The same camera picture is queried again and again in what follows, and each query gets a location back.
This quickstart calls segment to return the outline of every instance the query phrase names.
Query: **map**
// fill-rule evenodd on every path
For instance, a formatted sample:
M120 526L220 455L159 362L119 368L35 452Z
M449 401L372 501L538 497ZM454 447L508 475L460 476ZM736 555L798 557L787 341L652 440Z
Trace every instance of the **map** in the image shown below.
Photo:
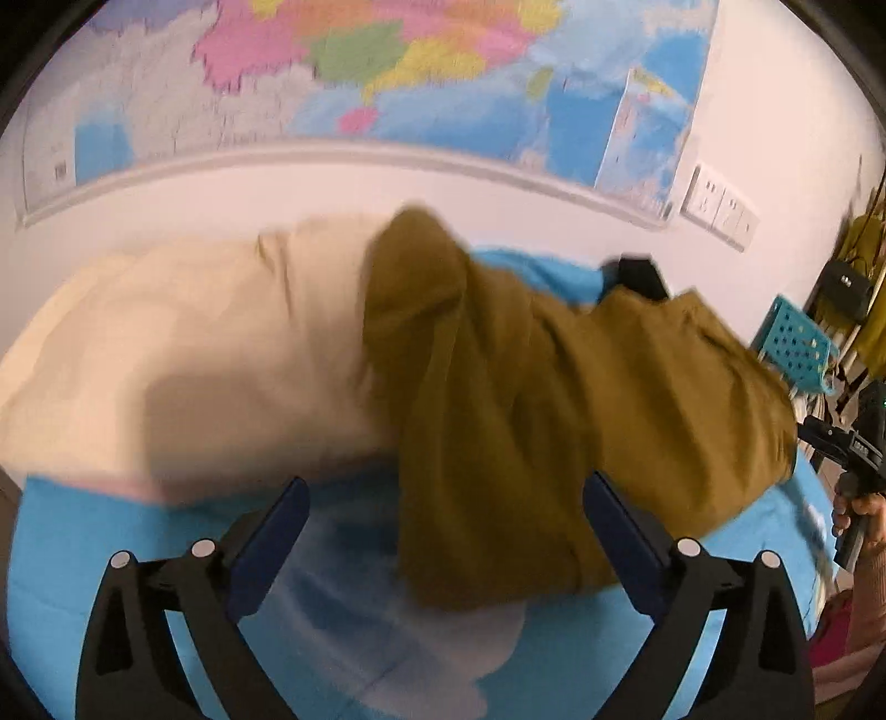
M110 0L27 97L25 211L250 145L385 141L665 214L717 0Z

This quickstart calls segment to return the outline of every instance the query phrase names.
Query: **teal basket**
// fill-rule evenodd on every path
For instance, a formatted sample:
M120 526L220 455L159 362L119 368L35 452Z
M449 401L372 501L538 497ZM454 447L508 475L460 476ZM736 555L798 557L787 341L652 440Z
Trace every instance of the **teal basket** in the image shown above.
M769 309L753 347L799 392L834 392L828 359L836 355L836 348L820 327L781 295Z

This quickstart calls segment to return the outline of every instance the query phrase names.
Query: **human hand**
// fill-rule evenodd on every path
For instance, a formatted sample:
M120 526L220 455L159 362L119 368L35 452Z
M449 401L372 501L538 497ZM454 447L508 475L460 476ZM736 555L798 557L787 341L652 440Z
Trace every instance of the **human hand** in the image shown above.
M848 509L849 501L845 497L842 495L834 497L834 511L831 513L834 521L831 531L834 537L842 535L851 525ZM852 501L852 510L870 518L861 552L866 554L886 544L886 497L878 494L858 497Z

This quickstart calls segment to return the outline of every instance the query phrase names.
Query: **wall socket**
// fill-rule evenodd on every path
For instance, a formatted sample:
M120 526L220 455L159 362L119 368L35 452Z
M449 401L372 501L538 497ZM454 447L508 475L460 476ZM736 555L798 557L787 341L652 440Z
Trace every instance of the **wall socket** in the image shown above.
M696 168L683 215L740 251L750 245L760 222L750 203L706 165Z

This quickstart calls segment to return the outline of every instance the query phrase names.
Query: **blue bed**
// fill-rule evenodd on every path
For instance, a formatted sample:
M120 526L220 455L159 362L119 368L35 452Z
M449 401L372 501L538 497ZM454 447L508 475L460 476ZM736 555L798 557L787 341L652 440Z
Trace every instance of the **blue bed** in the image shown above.
M603 291L601 273L509 251L479 254L573 303ZM108 558L169 557L220 536L267 497L170 510L28 480L12 547L12 655L57 720L73 720L83 633ZM470 614L415 607L393 572L396 470L366 468L312 491L311 517L264 605L240 624L256 657L303 720L578 720L593 716L651 623L619 588ZM831 572L830 503L804 458L790 480L710 537L714 554L785 560L807 631ZM722 622L714 615L669 717L687 711ZM176 644L201 708L225 717L181 618Z

